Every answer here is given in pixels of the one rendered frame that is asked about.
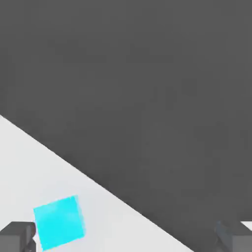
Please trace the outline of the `small cyan cube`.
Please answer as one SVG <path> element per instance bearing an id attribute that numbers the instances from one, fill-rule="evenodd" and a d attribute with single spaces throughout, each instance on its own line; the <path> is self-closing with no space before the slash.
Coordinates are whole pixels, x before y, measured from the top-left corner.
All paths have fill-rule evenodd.
<path id="1" fill-rule="evenodd" d="M 33 213 L 43 252 L 85 237 L 84 217 L 76 195 L 35 207 Z"/>

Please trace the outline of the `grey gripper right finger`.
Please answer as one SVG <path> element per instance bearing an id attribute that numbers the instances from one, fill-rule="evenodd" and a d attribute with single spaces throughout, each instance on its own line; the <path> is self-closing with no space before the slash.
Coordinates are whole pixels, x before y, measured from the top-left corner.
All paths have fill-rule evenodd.
<path id="1" fill-rule="evenodd" d="M 252 252 L 252 230 L 240 221 L 218 221 L 214 252 Z"/>

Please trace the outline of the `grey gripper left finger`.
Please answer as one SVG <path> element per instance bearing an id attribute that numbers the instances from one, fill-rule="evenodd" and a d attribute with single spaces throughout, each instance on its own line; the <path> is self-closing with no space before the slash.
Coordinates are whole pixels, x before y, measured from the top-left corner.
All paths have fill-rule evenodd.
<path id="1" fill-rule="evenodd" d="M 0 252 L 36 252 L 34 222 L 12 221 L 0 231 Z"/>

